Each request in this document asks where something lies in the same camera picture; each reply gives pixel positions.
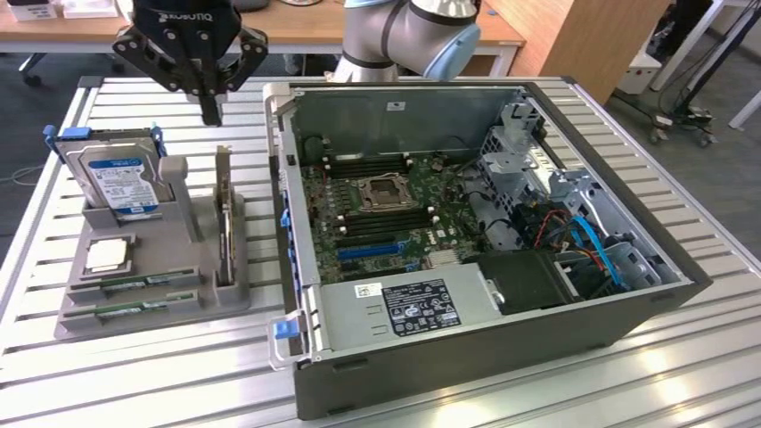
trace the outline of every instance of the blue hard drive label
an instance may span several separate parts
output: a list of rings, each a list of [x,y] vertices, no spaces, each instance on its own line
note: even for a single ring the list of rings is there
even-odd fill
[[[88,163],[108,206],[121,214],[142,214],[158,208],[153,185],[141,174],[140,158],[92,160]]]
[[[382,289],[382,299],[397,336],[459,325],[459,315],[442,279]]]

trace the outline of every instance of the robotic arm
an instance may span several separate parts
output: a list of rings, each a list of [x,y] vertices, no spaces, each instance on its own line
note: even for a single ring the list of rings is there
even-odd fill
[[[113,43],[116,54],[169,91],[201,104],[204,124],[221,125],[220,103],[237,91],[268,54],[266,35],[241,25],[229,0],[134,0],[133,25]],[[220,63],[240,40],[240,56]]]
[[[268,54],[266,35],[241,25],[230,0],[133,0],[133,25],[114,52],[169,91],[201,104],[204,124],[220,126],[220,104]],[[479,0],[346,0],[344,57],[332,80],[397,79],[395,64],[450,80],[475,50]],[[240,56],[220,60],[240,40]]]

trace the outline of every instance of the hard drive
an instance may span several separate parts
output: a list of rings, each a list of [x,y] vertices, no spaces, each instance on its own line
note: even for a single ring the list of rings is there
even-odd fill
[[[136,220],[150,218],[158,203],[172,201],[158,174],[165,152],[157,128],[69,128],[54,142],[54,151],[69,166],[89,208],[110,208],[120,220]]]

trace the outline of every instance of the slotted aluminum surface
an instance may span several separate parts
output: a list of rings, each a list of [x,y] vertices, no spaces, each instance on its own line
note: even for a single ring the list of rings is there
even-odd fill
[[[140,78],[78,90],[66,125],[164,127],[188,157],[193,194],[210,192],[217,144],[232,146],[246,197],[253,305],[190,325],[56,343],[54,314],[76,236],[81,192],[50,158],[0,273],[12,291],[0,325],[0,424],[10,426],[750,426],[761,423],[761,278],[757,260],[683,194],[577,86],[535,81],[657,218],[714,278],[682,308],[610,348],[309,423],[294,418],[292,375],[266,361],[265,322],[281,313],[261,86],[229,96],[225,125]],[[566,164],[578,161],[550,128]]]

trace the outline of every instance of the motherboard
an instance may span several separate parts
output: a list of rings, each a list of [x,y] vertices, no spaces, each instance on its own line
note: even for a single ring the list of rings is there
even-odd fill
[[[489,250],[463,166],[431,153],[302,168],[324,284],[437,268]]]

